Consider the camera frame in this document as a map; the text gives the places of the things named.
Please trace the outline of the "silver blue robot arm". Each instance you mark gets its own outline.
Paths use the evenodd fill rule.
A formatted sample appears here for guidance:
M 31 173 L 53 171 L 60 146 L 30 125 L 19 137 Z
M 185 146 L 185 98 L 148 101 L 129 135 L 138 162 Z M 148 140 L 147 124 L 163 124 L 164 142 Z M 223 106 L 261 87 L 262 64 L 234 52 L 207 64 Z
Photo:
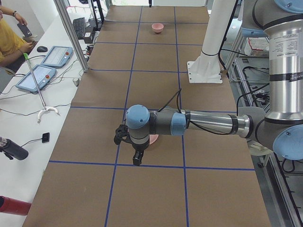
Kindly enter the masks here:
M 139 166 L 150 135 L 179 136 L 186 129 L 219 135 L 237 134 L 289 159 L 303 158 L 303 3 L 300 0 L 248 0 L 242 31 L 255 29 L 269 37 L 270 109 L 242 107 L 236 115 L 221 115 L 165 107 L 149 111 L 134 105 L 126 112 L 123 135 Z

